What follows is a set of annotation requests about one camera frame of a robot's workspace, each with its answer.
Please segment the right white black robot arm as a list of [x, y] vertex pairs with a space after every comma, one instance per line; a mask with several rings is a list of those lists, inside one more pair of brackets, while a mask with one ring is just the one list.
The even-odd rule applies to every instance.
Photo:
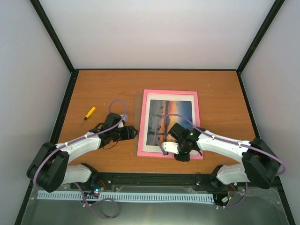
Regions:
[[162, 143], [162, 152], [165, 155], [172, 153], [177, 161], [188, 162], [193, 150], [200, 155], [210, 151], [237, 161], [236, 165], [218, 165], [213, 170], [210, 184], [215, 190], [241, 182], [268, 189], [281, 167], [276, 155], [260, 138], [240, 141], [216, 135], [201, 127], [189, 130], [178, 123], [171, 127], [169, 134], [175, 141]]

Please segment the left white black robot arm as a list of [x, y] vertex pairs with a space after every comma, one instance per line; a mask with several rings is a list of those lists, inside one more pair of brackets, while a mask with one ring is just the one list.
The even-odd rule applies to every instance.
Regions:
[[86, 134], [69, 142], [44, 143], [30, 164], [26, 175], [34, 185], [48, 193], [63, 184], [82, 183], [86, 188], [97, 185], [97, 170], [87, 163], [70, 165], [76, 158], [101, 148], [110, 142], [134, 139], [138, 130], [125, 126], [127, 115], [109, 113], [104, 122], [97, 124]]

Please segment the brown frame backing board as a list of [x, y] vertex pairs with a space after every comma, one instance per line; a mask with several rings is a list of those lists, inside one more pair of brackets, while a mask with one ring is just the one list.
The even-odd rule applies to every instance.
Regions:
[[142, 113], [142, 105], [143, 105], [143, 93], [138, 92], [134, 94], [134, 127], [138, 130], [137, 136], [134, 138], [134, 150], [133, 155], [137, 156], [138, 149], [138, 137], [141, 123], [141, 113]]

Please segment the sunset photo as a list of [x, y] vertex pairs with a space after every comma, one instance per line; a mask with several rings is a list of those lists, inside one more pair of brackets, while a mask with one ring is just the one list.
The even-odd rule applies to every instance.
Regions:
[[[172, 116], [162, 118], [166, 114], [172, 114]], [[175, 123], [179, 123], [189, 130], [192, 128], [186, 120], [178, 116], [173, 116], [174, 114], [182, 115], [192, 123], [195, 121], [195, 114], [191, 101], [150, 100], [146, 138], [147, 146], [156, 146], [155, 136], [157, 136], [160, 142], [174, 142], [175, 139], [168, 134], [168, 132]]]

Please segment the yellow handled screwdriver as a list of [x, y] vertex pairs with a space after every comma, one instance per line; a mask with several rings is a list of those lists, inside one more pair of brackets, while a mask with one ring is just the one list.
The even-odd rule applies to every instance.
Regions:
[[85, 115], [83, 121], [81, 122], [80, 126], [82, 126], [82, 125], [85, 123], [85, 121], [86, 121], [86, 120], [94, 113], [95, 110], [96, 110], [96, 107], [92, 107], [92, 108], [88, 111], [88, 113]]

